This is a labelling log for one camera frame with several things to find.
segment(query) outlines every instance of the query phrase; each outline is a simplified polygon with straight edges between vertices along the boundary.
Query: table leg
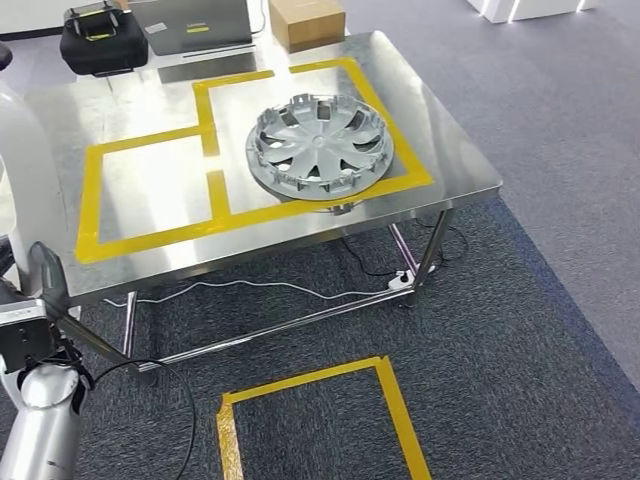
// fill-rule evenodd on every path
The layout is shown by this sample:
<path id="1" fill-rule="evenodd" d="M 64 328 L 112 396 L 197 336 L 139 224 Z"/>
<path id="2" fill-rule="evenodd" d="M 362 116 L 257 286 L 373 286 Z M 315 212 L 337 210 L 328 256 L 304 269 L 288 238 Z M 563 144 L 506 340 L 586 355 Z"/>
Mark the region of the table leg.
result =
<path id="1" fill-rule="evenodd" d="M 89 330 L 71 315 L 64 315 L 58 322 L 60 323 L 60 330 L 63 331 L 65 334 L 72 338 L 81 340 L 98 355 L 106 358 L 114 365 L 131 360 L 131 358 Z M 140 372 L 139 368 L 135 365 L 130 365 L 124 368 L 126 368 L 127 371 L 131 375 L 145 384 L 150 385 L 154 383 L 155 380 L 152 375 Z"/>
<path id="2" fill-rule="evenodd" d="M 440 216 L 438 217 L 438 221 L 435 223 L 435 228 L 433 229 L 431 238 L 429 239 L 429 243 L 424 251 L 424 256 L 423 256 L 422 262 L 420 262 L 416 278 L 414 280 L 414 293 L 407 297 L 407 306 L 412 307 L 415 305 L 420 291 L 424 285 L 424 282 L 426 281 L 429 270 L 438 256 L 438 250 L 442 244 L 442 239 L 445 238 L 445 234 L 447 233 L 449 225 L 451 224 L 454 212 L 453 208 L 440 212 Z"/>
<path id="3" fill-rule="evenodd" d="M 400 253 L 402 255 L 402 258 L 405 259 L 405 262 L 409 267 L 409 270 L 416 276 L 418 270 L 417 264 L 414 260 L 413 254 L 409 250 L 409 247 L 407 245 L 407 242 L 405 241 L 405 238 L 402 237 L 402 234 L 400 233 L 400 230 L 398 227 L 392 223 L 389 226 L 389 231 L 391 232 L 391 235 L 395 240 L 395 244 L 398 245 L 398 249 L 400 250 Z"/>
<path id="4" fill-rule="evenodd" d="M 125 340 L 122 342 L 122 353 L 131 358 L 134 353 L 134 328 L 136 324 L 136 302 L 138 292 L 129 292 L 127 295 L 127 318 L 125 323 Z"/>

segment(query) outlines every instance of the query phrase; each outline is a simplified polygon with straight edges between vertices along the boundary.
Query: laptop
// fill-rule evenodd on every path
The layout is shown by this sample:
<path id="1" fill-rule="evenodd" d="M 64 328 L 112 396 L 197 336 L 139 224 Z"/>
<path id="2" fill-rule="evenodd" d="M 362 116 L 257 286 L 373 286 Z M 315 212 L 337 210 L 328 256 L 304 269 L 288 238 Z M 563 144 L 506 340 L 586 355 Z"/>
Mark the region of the laptop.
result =
<path id="1" fill-rule="evenodd" d="M 133 0 L 129 8 L 158 56 L 252 41 L 246 0 Z"/>

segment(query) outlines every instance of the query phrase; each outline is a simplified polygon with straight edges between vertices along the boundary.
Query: yellow tape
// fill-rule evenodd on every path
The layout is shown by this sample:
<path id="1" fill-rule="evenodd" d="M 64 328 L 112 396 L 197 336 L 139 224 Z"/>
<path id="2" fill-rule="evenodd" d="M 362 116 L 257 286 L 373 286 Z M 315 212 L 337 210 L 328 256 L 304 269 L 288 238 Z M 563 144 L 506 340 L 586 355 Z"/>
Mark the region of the yellow tape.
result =
<path id="1" fill-rule="evenodd" d="M 250 388 L 235 393 L 223 395 L 222 407 L 217 415 L 218 438 L 220 445 L 223 471 L 225 480 L 242 480 L 242 465 L 235 423 L 233 417 L 233 404 L 270 393 L 299 387 L 307 383 L 317 382 L 327 378 L 352 373 L 365 368 L 375 368 L 382 386 L 383 395 L 386 400 L 391 418 L 398 434 L 400 446 L 409 468 L 412 480 L 431 480 L 426 462 L 416 437 L 400 387 L 391 367 L 389 357 L 373 357 L 355 362 L 325 368 L 315 372 L 306 373 L 295 377 L 269 383 L 260 387 Z"/>
<path id="2" fill-rule="evenodd" d="M 317 372 L 287 378 L 285 380 L 280 380 L 279 382 L 269 383 L 260 387 L 251 388 L 249 390 L 243 390 L 242 392 L 229 393 L 226 398 L 227 401 L 230 403 L 238 403 L 243 400 L 249 400 L 251 398 L 278 392 L 280 390 L 285 390 L 288 388 L 299 387 L 306 383 L 317 382 L 318 380 L 325 380 L 329 377 L 335 377 L 337 375 L 343 375 L 345 373 L 355 372 L 356 370 L 362 370 L 363 368 L 374 367 L 380 362 L 380 357 L 367 358 L 365 360 L 358 360 L 357 362 L 346 363 L 344 365 L 325 368 Z"/>
<path id="3" fill-rule="evenodd" d="M 76 258 L 81 263 L 106 260 L 258 223 L 274 221 L 338 205 L 356 203 L 362 200 L 389 195 L 403 190 L 423 187 L 432 183 L 432 178 L 417 158 L 400 129 L 395 125 L 393 118 L 378 98 L 375 90 L 367 80 L 355 59 L 337 58 L 297 65 L 291 67 L 290 71 L 296 74 L 325 68 L 344 69 L 364 101 L 382 115 L 385 122 L 386 122 L 389 133 L 393 138 L 397 158 L 405 167 L 406 173 L 397 177 L 380 180 L 364 192 L 347 198 L 320 202 L 294 200 L 246 212 L 232 213 L 229 204 L 226 184 L 222 165 L 217 166 L 218 168 L 215 168 L 215 165 L 213 168 L 209 166 L 207 173 L 207 184 L 209 190 L 211 215 L 213 217 L 211 220 L 134 238 L 99 243 L 97 232 L 99 231 L 101 155 L 152 143 L 183 138 L 186 136 L 199 135 L 202 143 L 202 151 L 205 157 L 211 158 L 212 162 L 220 161 L 220 159 L 215 158 L 218 157 L 220 152 L 209 90 L 225 85 L 269 78 L 272 77 L 274 73 L 271 70 L 265 70 L 194 82 L 192 88 L 194 97 L 195 98 L 195 108 L 198 121 L 197 126 L 120 140 L 87 149 L 85 159 L 86 170 L 84 183 L 85 194 L 82 197 L 81 221 L 75 252 Z"/>
<path id="4" fill-rule="evenodd" d="M 233 419 L 233 406 L 223 395 L 222 406 L 216 415 L 224 480 L 242 480 L 242 464 L 238 447 L 238 434 Z"/>
<path id="5" fill-rule="evenodd" d="M 426 462 L 424 460 L 424 455 L 418 443 L 416 432 L 411 424 L 411 419 L 409 417 L 409 412 L 407 411 L 407 405 L 405 404 L 405 399 L 402 398 L 402 393 L 400 392 L 400 387 L 398 385 L 398 380 L 391 368 L 391 362 L 389 357 L 384 357 L 382 361 L 376 366 L 376 372 L 378 374 L 382 391 L 384 398 L 386 399 L 386 406 L 389 407 L 389 413 L 391 414 L 391 419 L 393 420 L 393 425 L 395 427 L 395 432 L 398 434 L 398 440 L 405 453 L 405 459 L 407 461 L 407 466 L 409 467 L 409 473 L 414 480 L 431 480 L 431 475 L 426 467 Z"/>
<path id="6" fill-rule="evenodd" d="M 209 27 L 192 27 L 187 28 L 186 33 L 202 33 L 202 32 L 208 32 Z"/>

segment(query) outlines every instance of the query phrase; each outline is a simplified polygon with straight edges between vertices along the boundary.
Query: metal table top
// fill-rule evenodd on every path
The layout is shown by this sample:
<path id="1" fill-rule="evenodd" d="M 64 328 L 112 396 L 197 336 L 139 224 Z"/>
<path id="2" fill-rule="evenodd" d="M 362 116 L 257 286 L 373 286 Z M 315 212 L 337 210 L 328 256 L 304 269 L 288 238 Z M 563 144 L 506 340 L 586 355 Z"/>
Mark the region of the metal table top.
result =
<path id="1" fill-rule="evenodd" d="M 355 73 L 363 73 L 365 85 L 331 62 L 289 69 L 332 59 L 347 66 L 355 60 Z M 204 80 L 251 71 L 238 76 L 236 83 Z M 270 216 L 278 209 L 268 207 L 288 202 L 265 190 L 249 172 L 245 146 L 256 118 L 298 93 L 371 99 L 371 92 L 363 95 L 367 85 L 428 172 L 429 185 L 334 208 L 318 204 L 314 211 L 290 204 L 290 216 Z M 502 184 L 380 32 L 297 54 L 258 49 L 249 56 L 80 82 L 34 92 L 26 100 L 54 151 L 67 222 L 59 234 L 68 248 L 59 254 L 74 304 L 439 212 L 494 194 Z M 208 115 L 215 117 L 214 124 L 211 118 L 208 123 Z M 400 160 L 395 158 L 387 176 L 419 176 Z M 226 195 L 220 192 L 221 177 Z M 81 231 L 90 238 L 93 228 L 95 249 L 89 241 L 80 254 L 76 241 L 83 188 Z M 225 209 L 231 215 L 225 218 L 238 221 L 216 220 Z"/>

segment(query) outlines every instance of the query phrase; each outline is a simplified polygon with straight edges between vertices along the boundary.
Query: gray carpet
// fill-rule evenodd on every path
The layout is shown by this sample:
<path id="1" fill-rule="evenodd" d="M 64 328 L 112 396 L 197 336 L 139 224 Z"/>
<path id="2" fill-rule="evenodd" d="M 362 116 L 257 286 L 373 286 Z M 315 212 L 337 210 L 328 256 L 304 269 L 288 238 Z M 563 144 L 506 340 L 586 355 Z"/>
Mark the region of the gray carpet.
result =
<path id="1" fill-rule="evenodd" d="M 198 412 L 196 448 L 186 478 L 223 478 L 214 420 L 223 392 L 374 355 L 391 359 L 435 480 L 640 478 L 640 438 L 507 232 L 482 206 L 463 209 L 455 225 L 469 239 L 469 256 L 433 276 L 414 310 L 383 304 L 180 365 Z M 417 253 L 425 241 L 425 230 L 415 223 L 402 230 Z M 386 230 L 352 238 L 350 245 L 363 252 L 371 269 L 399 264 Z M 450 235 L 445 248 L 454 256 L 461 244 Z M 353 269 L 334 274 L 343 265 Z M 276 272 L 323 292 L 382 286 L 362 276 L 339 242 L 207 278 L 282 279 Z M 195 289 L 162 306 L 140 305 L 136 348 L 140 355 L 174 353 L 324 303 L 286 289 Z M 100 304 L 85 309 L 84 321 L 119 341 L 123 315 Z M 88 361 L 94 371 L 105 366 L 91 355 Z M 245 478 L 408 478 L 376 388 L 360 372 L 238 404 Z M 12 419 L 12 407 L 3 399 L 0 441 Z M 161 374 L 157 387 L 147 388 L 115 374 L 87 408 L 78 478 L 171 478 L 188 432 L 189 410 L 177 382 Z"/>
<path id="2" fill-rule="evenodd" d="M 640 2 L 491 25 L 466 0 L 343 0 L 505 180 L 505 202 L 640 387 Z"/>

